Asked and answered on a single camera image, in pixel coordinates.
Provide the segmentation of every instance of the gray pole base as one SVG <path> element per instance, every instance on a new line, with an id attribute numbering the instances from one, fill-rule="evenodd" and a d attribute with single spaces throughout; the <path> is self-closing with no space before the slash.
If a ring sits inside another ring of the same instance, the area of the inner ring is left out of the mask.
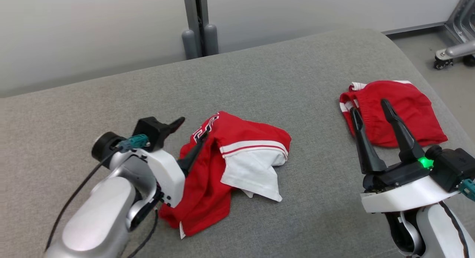
<path id="1" fill-rule="evenodd" d="M 186 59 L 194 59 L 198 57 L 197 45 L 195 40 L 195 32 L 186 30 L 181 34 L 183 46 L 185 47 Z"/>
<path id="2" fill-rule="evenodd" d="M 204 27 L 204 39 L 206 47 L 206 55 L 216 55 L 218 54 L 217 46 L 217 29 L 216 25 L 208 24 Z"/>

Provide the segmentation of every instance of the black wheel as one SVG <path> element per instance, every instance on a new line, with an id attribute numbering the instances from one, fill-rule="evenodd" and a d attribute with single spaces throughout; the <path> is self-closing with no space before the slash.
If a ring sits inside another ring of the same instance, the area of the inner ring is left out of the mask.
<path id="1" fill-rule="evenodd" d="M 438 59 L 436 56 L 436 60 L 434 61 L 434 69 L 441 70 L 447 67 L 448 65 L 453 66 L 453 59 L 441 60 L 441 59 Z"/>
<path id="2" fill-rule="evenodd" d="M 434 61 L 434 69 L 436 70 L 441 70 L 443 68 L 445 68 L 446 65 L 444 63 L 441 63 L 440 61 L 436 60 Z"/>
<path id="3" fill-rule="evenodd" d="M 463 63 L 468 67 L 475 67 L 475 57 L 473 55 L 468 55 L 463 57 Z"/>

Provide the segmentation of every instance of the white fabric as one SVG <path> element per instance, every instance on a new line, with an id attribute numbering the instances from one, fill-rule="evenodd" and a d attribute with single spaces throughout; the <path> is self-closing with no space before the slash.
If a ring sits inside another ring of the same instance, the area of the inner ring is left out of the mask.
<path id="1" fill-rule="evenodd" d="M 289 155 L 285 146 L 277 141 L 270 141 L 270 140 L 249 140 L 249 141 L 239 141 L 227 146 L 222 146 L 219 148 L 219 151 L 223 155 L 223 158 L 230 157 L 236 155 L 241 152 L 249 151 L 249 150 L 275 150 L 278 149 L 282 151 L 287 158 Z"/>
<path id="2" fill-rule="evenodd" d="M 340 110 L 341 110 L 341 112 L 347 112 L 348 111 L 348 109 L 345 106 L 345 103 L 340 102 Z"/>
<path id="3" fill-rule="evenodd" d="M 186 237 L 186 234 L 183 230 L 183 224 L 180 222 L 180 238 L 183 239 L 184 237 Z"/>
<path id="4" fill-rule="evenodd" d="M 277 174 L 272 167 L 285 163 L 286 155 L 282 150 L 247 148 L 247 151 L 238 151 L 224 159 L 226 168 L 221 183 L 243 190 L 248 197 L 255 193 L 277 202 L 282 200 Z"/>

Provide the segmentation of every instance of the gray sofa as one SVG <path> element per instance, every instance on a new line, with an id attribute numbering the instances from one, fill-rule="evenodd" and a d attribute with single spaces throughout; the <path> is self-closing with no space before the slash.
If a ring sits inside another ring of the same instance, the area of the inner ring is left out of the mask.
<path id="1" fill-rule="evenodd" d="M 178 155 L 190 134 L 212 114 L 288 131 L 288 162 L 276 168 L 283 201 L 233 193 L 228 217 L 195 236 L 160 220 L 137 257 L 402 257 L 382 214 L 360 201 L 363 175 L 355 142 L 338 106 L 351 82 L 410 80 L 426 94 L 449 138 L 445 148 L 475 145 L 434 90 L 387 37 L 341 30 L 232 53 L 177 62 L 3 99 L 2 257 L 38 257 L 68 197 L 96 165 L 90 151 L 106 131 L 130 135 L 136 121 L 155 116 L 187 120 L 166 141 Z M 387 164 L 396 149 L 377 149 Z M 101 169 L 66 211 L 56 237 Z M 447 200 L 472 236 L 475 204 Z M 150 215 L 124 254 L 146 237 Z"/>

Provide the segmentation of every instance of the red garment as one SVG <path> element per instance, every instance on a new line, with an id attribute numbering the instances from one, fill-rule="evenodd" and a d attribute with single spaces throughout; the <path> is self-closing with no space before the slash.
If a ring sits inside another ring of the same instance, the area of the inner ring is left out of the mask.
<path id="1" fill-rule="evenodd" d="M 447 141 L 434 114 L 430 100 L 408 81 L 354 82 L 349 92 L 340 96 L 340 108 L 354 136 L 349 110 L 357 107 L 361 113 L 368 139 L 373 145 L 397 147 L 396 135 L 381 107 L 387 99 L 421 146 Z"/>
<path id="2" fill-rule="evenodd" d="M 173 228 L 180 222 L 187 236 L 217 223 L 229 214 L 231 191 L 234 187 L 221 183 L 226 168 L 224 157 L 253 150 L 278 150 L 285 158 L 291 138 L 282 129 L 264 123 L 244 121 L 220 111 L 210 117 L 190 137 L 190 143 L 180 151 L 183 158 L 208 131 L 205 145 L 185 180 L 183 198 L 177 207 L 163 204 L 159 216 Z"/>

